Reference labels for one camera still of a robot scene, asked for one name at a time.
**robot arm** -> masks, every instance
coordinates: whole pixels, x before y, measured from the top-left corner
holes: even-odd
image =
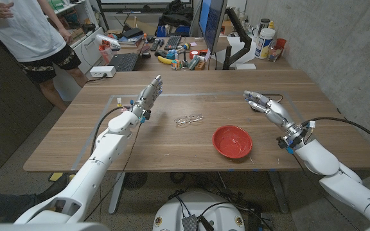
[[[112,161],[124,152],[131,137],[131,128],[150,115],[156,98],[162,93],[161,76],[152,80],[138,95],[131,112],[111,119],[108,128],[96,139],[96,149],[69,185],[56,196],[27,210],[15,224],[77,223],[85,218],[98,186]],[[56,203],[64,204],[61,212],[49,210]]]
[[[253,109],[264,113],[269,121],[285,132],[286,135],[278,139],[281,148],[292,148],[311,172],[325,175],[319,183],[331,196],[370,220],[370,190],[362,185],[362,180],[355,172],[339,162],[317,140],[306,144],[306,130],[300,124],[295,125],[278,102],[256,92],[245,91],[243,96]]]

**hand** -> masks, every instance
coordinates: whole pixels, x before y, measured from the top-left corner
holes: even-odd
[[[13,3],[0,3],[0,19],[12,18],[13,13],[10,8],[13,6]]]
[[[67,30],[65,30],[65,28],[59,29],[59,33],[61,34],[62,38],[64,38],[65,42],[72,42],[72,36]]]

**wooden table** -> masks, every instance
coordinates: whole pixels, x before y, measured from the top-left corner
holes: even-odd
[[[302,71],[169,69],[117,73],[114,78],[88,83],[81,90],[24,169],[38,172],[79,169],[89,156],[90,133],[101,114],[116,107],[117,97],[122,97],[123,104],[136,99],[158,74],[162,75],[164,92],[154,103],[150,120],[141,127],[127,172],[298,170],[295,159],[281,150],[275,140],[284,133],[263,114],[251,110],[242,96],[244,90],[284,95],[281,104],[297,123],[314,117],[341,117]],[[202,114],[203,122],[176,127],[175,118],[191,114]],[[100,131],[113,116],[104,120]],[[251,135],[253,149],[246,158],[231,160],[213,147],[214,131],[227,124],[239,126]],[[352,169],[370,169],[370,145],[352,126],[318,121],[314,134],[343,164]],[[110,171],[123,169],[133,141],[129,140],[126,151],[113,162]]]
[[[184,40],[183,43],[187,42],[195,42],[195,38],[182,38]],[[202,42],[196,42],[198,46],[192,47],[191,50],[202,50],[202,49],[207,49],[205,41]],[[226,37],[220,37],[218,39],[218,44],[216,46],[217,51],[221,51],[223,49],[226,49],[226,47],[229,45],[228,40]],[[139,45],[138,48],[121,48],[118,53],[121,54],[126,54],[126,53],[136,53],[137,50],[142,46],[142,44]],[[139,61],[138,65],[138,71],[169,71],[171,70],[170,65],[162,64],[160,61],[158,61],[158,58],[154,55],[153,51],[148,51],[151,54],[151,58],[148,59],[143,59]],[[191,61],[189,59],[189,51],[187,51],[186,55],[186,60]],[[183,54],[179,55],[179,59],[183,60]],[[247,62],[248,64],[255,64],[256,68],[258,70],[292,70],[291,66],[289,63],[281,57],[277,62],[269,62],[268,60],[260,60],[257,58],[254,58],[253,60]],[[211,59],[209,63],[209,70],[215,70],[215,59]]]

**white robot body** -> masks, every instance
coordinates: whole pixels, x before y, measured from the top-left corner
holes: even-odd
[[[209,206],[219,202],[226,202],[222,197],[209,192],[185,192],[184,194],[180,194],[179,198],[189,209],[191,215],[195,215],[196,217],[201,215]],[[185,216],[188,217],[189,214],[185,206],[182,205],[181,207],[181,203],[177,198],[170,199],[155,215],[152,230],[184,230],[182,226],[182,208]],[[208,222],[213,224],[214,230],[245,230],[245,225],[239,210],[230,203],[224,203],[210,208],[204,213],[204,217]],[[198,230],[205,230],[202,223],[198,224]]]

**bag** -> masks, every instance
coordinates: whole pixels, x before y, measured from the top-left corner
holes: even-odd
[[[159,19],[158,26],[191,26],[193,19],[192,7],[186,7],[181,0],[174,0],[166,6],[165,12]]]

